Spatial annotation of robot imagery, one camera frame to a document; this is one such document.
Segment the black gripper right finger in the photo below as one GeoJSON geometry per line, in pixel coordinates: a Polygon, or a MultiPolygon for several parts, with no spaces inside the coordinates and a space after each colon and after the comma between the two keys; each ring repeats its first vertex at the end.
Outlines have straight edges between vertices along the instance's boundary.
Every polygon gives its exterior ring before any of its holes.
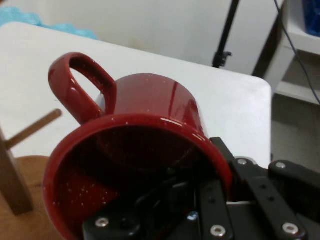
{"type": "Polygon", "coordinates": [[[318,240],[320,174],[288,160],[263,168],[235,157],[220,137],[211,142],[226,158],[233,176],[227,204],[234,240],[318,240]]]}

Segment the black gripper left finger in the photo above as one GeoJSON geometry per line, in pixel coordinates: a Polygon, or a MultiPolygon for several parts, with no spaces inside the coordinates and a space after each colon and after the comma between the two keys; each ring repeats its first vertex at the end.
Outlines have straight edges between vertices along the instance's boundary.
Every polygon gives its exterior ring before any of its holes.
{"type": "Polygon", "coordinates": [[[214,171],[173,170],[122,194],[82,224],[86,240],[231,240],[214,171]]]}

